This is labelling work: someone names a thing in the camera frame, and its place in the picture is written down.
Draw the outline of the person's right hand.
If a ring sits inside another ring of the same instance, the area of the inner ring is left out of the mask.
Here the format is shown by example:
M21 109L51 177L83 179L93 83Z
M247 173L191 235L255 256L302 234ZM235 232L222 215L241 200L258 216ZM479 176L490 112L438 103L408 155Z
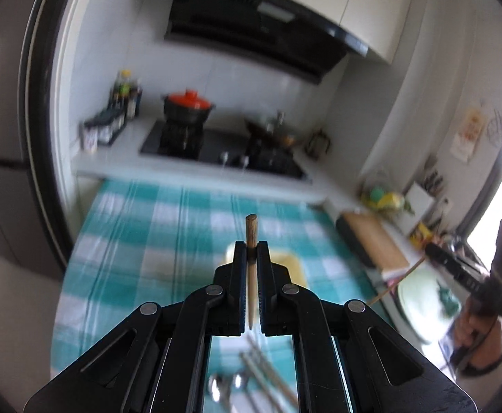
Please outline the person's right hand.
M475 370L485 370L502 357L502 319L496 316L478 316L472 311L473 298L465 306L453 326L454 346L471 349L476 338L483 341L472 351L468 364Z

